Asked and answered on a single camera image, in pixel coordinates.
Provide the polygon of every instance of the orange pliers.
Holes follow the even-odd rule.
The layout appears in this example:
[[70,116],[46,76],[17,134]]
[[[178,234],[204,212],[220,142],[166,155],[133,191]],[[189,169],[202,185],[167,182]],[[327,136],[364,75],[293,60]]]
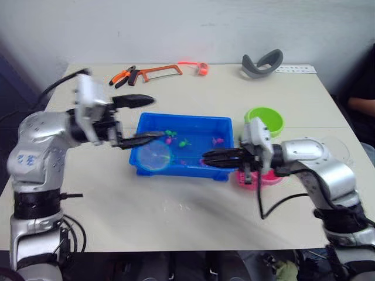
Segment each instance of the orange pliers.
[[131,72],[135,70],[135,66],[132,66],[132,67],[129,67],[128,69],[118,73],[115,77],[113,77],[110,81],[110,86],[112,86],[113,84],[115,84],[118,80],[122,79],[120,82],[118,82],[116,85],[115,85],[115,88],[118,89],[120,88],[122,85],[124,85],[130,75],[131,75]]

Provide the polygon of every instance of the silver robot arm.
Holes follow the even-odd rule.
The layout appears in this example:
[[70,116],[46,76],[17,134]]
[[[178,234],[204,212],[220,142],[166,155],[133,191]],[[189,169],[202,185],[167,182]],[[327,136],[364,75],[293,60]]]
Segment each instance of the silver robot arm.
[[279,176],[295,174],[316,207],[314,216],[323,221],[337,280],[375,280],[374,222],[364,215],[353,171],[332,157],[324,143],[303,138],[272,145],[267,127],[255,118],[245,124],[241,148],[212,150],[203,157],[209,166],[243,170],[245,183],[251,183],[252,171],[273,168]]
[[123,139],[117,108],[154,102],[146,95],[125,95],[109,103],[101,87],[85,74],[78,75],[76,108],[67,112],[37,112],[22,121],[19,140],[8,159],[15,207],[11,216],[11,269],[25,280],[60,281],[59,266],[69,258],[69,229],[63,227],[60,201],[82,194],[60,193],[65,156],[84,142],[128,149],[144,145],[163,133],[152,132]]

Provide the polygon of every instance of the pink container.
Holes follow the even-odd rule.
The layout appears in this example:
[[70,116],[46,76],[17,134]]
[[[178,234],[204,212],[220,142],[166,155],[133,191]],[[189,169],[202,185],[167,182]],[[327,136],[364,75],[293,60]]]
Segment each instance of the pink container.
[[[245,184],[245,174],[240,171],[236,171],[236,178],[238,185],[244,189],[256,190],[258,184],[258,172],[251,173],[252,184]],[[262,175],[262,187],[273,186],[281,182],[282,177],[275,176],[274,171],[271,169],[267,174]]]

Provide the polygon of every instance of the blue plastic tray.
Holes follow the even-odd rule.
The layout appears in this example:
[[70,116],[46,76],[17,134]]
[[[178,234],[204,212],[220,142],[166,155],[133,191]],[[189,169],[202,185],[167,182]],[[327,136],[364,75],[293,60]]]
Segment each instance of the blue plastic tray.
[[[152,131],[174,131],[177,132],[176,139],[172,141],[169,148],[173,154],[171,164],[161,171],[149,171],[137,163],[137,150],[133,148],[129,163],[137,167],[140,176],[153,176],[163,174],[170,176],[188,177],[210,177],[214,180],[227,181],[229,173],[235,169],[219,169],[209,167],[202,163],[202,154],[214,148],[233,148],[233,130],[230,118],[206,117],[190,115],[172,115],[143,113],[139,119],[137,133]],[[160,140],[165,142],[167,136]],[[222,143],[214,145],[213,139],[221,138]],[[179,143],[188,140],[191,145],[183,148]]]

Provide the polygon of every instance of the person's arm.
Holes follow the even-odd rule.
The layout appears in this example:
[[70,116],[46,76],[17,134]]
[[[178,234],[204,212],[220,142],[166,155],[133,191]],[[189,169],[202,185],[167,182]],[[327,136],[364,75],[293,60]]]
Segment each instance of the person's arm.
[[349,98],[347,102],[352,110],[375,117],[375,100],[365,100],[364,98]]

